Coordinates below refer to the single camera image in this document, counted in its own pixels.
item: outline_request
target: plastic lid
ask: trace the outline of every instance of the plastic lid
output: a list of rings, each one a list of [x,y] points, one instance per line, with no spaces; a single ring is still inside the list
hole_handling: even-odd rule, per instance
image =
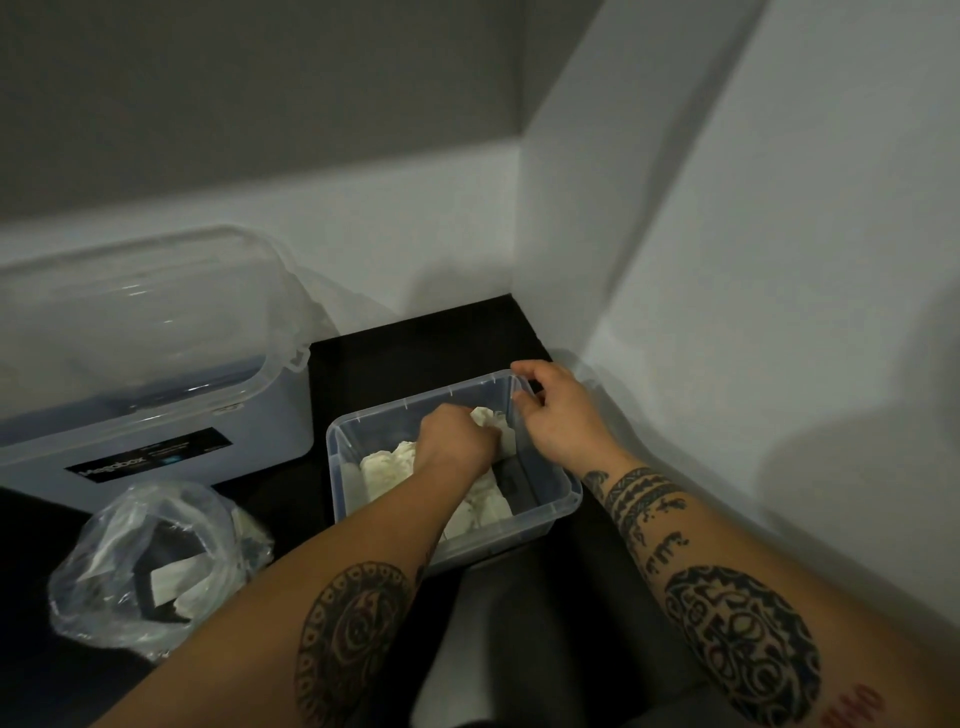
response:
[[[0,463],[248,399],[309,355],[300,283],[238,228],[4,268],[0,312]]]

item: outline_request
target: red number tattoo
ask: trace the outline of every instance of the red number tattoo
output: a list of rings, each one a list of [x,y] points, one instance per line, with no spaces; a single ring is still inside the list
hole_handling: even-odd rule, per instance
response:
[[[874,722],[874,716],[883,713],[883,695],[866,685],[854,685],[853,695],[844,693],[820,717],[827,728],[856,728],[861,721]]]

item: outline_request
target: open plastic bag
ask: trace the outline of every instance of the open plastic bag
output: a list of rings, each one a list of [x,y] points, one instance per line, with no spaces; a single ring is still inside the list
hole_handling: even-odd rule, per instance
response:
[[[50,575],[54,630],[157,662],[273,559],[273,540],[198,483],[132,485]]]

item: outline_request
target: clear plastic box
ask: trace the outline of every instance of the clear plastic box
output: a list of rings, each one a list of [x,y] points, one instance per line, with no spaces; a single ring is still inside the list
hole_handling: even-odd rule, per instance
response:
[[[303,455],[311,323],[286,253],[239,228],[0,269],[0,485],[94,512]]]
[[[360,473],[360,461],[365,456],[392,450],[403,440],[417,440],[420,420],[444,402],[452,402],[505,412],[508,424],[516,431],[516,457],[493,466],[497,484],[514,515],[441,542],[427,573],[480,561],[544,535],[553,521],[577,509],[583,487],[577,478],[544,459],[534,448],[511,400],[518,389],[532,393],[525,378],[504,370],[335,420],[326,431],[334,519],[339,522],[367,504],[367,489]]]

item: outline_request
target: person's left hand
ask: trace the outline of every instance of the person's left hand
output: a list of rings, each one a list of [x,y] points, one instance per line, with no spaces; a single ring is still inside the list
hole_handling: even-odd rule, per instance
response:
[[[493,463],[500,430],[481,427],[468,407],[441,404],[420,421],[414,471],[447,467],[472,483]]]

